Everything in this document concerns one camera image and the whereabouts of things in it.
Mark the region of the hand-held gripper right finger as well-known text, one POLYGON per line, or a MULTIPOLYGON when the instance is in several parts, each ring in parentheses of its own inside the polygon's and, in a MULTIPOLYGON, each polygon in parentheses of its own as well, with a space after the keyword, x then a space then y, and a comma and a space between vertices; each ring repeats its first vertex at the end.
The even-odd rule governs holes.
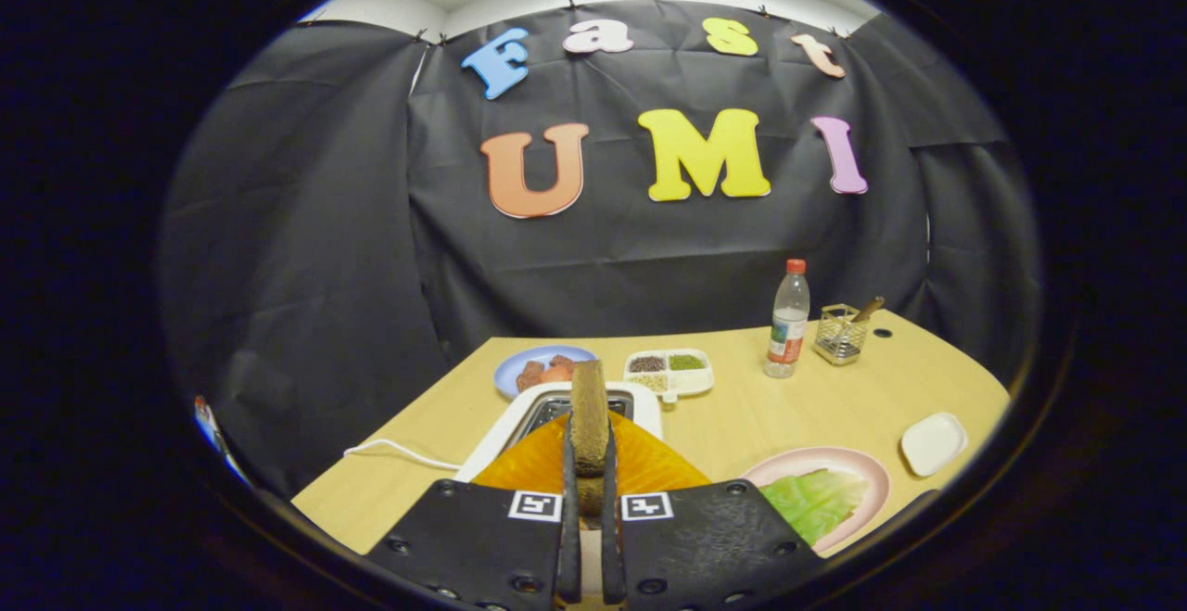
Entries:
POLYGON ((825 561, 750 480, 627 494, 612 418, 601 508, 601 590, 623 610, 755 610, 823 573, 825 561))

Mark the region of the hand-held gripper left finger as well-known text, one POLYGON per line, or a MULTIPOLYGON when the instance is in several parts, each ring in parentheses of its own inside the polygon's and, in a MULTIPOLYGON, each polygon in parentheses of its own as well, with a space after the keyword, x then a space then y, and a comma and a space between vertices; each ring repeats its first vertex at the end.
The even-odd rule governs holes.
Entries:
POLYGON ((367 560, 429 592, 483 610, 580 602, 580 502, 569 420, 548 422, 558 494, 440 479, 391 526, 367 560))

